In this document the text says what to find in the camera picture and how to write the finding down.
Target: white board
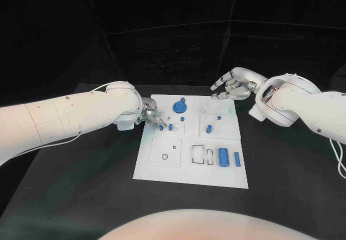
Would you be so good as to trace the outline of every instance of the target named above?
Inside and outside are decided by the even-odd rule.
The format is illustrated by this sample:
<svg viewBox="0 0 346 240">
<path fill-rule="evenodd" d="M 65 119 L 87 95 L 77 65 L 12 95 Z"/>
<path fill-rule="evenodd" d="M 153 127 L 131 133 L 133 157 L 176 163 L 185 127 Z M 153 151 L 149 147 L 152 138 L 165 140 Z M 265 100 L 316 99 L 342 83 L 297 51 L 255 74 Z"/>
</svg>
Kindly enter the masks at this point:
<svg viewBox="0 0 346 240">
<path fill-rule="evenodd" d="M 160 130 L 157 125 L 144 126 L 133 179 L 248 189 L 234 101 L 186 95 L 152 95 L 152 98 L 167 127 Z M 176 113 L 173 104 L 182 98 L 188 109 Z M 195 161 L 193 145 L 199 146 Z M 219 148 L 228 149 L 229 167 L 219 166 Z M 241 167 L 235 164 L 235 152 Z"/>
</svg>

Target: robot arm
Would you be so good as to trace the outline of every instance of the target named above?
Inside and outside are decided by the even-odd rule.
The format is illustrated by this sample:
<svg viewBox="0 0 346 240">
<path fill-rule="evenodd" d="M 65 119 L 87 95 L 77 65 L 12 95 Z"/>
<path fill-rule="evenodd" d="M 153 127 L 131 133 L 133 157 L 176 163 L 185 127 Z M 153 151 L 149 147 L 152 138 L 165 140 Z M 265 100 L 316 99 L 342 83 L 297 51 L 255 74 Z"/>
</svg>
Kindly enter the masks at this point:
<svg viewBox="0 0 346 240">
<path fill-rule="evenodd" d="M 91 91 L 0 108 L 0 165 L 26 150 L 79 136 L 111 123 L 120 131 L 146 121 L 166 127 L 156 101 L 128 82 Z"/>
<path fill-rule="evenodd" d="M 322 92 L 316 85 L 296 74 L 267 79 L 254 71 L 237 67 L 216 81 L 212 90 L 225 84 L 227 92 L 212 99 L 242 100 L 255 93 L 255 105 L 250 110 L 260 121 L 270 119 L 290 127 L 301 118 L 310 130 L 346 144 L 346 94 Z"/>
</svg>

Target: black backdrop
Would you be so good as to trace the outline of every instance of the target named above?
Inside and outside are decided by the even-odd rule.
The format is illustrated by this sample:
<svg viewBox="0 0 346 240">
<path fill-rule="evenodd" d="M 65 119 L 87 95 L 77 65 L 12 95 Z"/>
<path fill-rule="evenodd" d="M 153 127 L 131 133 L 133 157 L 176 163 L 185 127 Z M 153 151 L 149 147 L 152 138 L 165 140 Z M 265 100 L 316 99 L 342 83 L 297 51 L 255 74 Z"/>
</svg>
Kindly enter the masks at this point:
<svg viewBox="0 0 346 240">
<path fill-rule="evenodd" d="M 0 106 L 78 83 L 209 86 L 235 66 L 346 91 L 345 10 L 343 0 L 4 0 Z M 2 209 L 35 155 L 0 168 Z"/>
</svg>

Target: table surface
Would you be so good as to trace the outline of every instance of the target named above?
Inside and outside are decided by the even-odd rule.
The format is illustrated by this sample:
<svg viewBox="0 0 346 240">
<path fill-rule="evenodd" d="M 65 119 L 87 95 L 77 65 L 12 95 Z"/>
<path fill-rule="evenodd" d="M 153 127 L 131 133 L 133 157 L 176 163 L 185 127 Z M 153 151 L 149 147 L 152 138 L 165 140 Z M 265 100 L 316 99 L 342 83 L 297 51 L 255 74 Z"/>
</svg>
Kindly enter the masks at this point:
<svg viewBox="0 0 346 240">
<path fill-rule="evenodd" d="M 77 93 L 95 88 L 79 84 Z M 152 94 L 212 94 L 206 86 L 137 85 Z M 43 148 L 0 219 L 0 239 L 94 240 L 149 214 L 208 209 L 268 220 L 322 240 L 345 239 L 346 181 L 329 140 L 301 120 L 281 127 L 235 102 L 250 189 L 134 180 L 143 127 L 111 126 Z"/>
</svg>

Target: robotic hand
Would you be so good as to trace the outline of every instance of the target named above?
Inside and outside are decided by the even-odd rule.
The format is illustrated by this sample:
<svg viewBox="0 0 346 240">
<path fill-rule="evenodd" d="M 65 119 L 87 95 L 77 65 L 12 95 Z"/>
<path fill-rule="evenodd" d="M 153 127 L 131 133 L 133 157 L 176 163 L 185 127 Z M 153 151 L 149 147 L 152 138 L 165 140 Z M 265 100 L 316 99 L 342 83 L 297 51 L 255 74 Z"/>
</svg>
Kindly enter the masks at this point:
<svg viewBox="0 0 346 240">
<path fill-rule="evenodd" d="M 107 91 L 97 91 L 104 86 Z M 141 97 L 128 82 L 111 82 L 101 87 L 0 108 L 0 165 L 23 153 L 48 147 L 46 144 L 71 137 L 75 140 L 111 123 L 120 131 L 134 129 L 134 124 L 141 122 L 167 126 L 156 101 Z"/>
<path fill-rule="evenodd" d="M 346 144 L 346 94 L 322 92 L 316 85 L 296 74 L 267 79 L 261 74 L 235 67 L 216 81 L 215 90 L 225 83 L 225 92 L 212 99 L 244 100 L 255 93 L 255 104 L 250 115 L 257 120 L 270 119 L 277 125 L 290 127 L 301 118 L 310 130 Z"/>
</svg>

